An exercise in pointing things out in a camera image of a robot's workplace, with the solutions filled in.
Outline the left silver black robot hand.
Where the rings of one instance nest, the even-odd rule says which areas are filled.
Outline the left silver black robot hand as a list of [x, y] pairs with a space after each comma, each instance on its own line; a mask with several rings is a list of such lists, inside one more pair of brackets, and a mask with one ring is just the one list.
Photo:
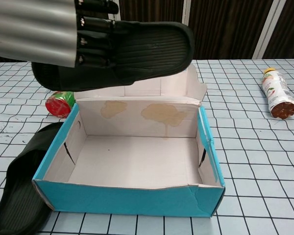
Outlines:
[[74, 68], [79, 9], [119, 12], [111, 0], [0, 0], [0, 57]]

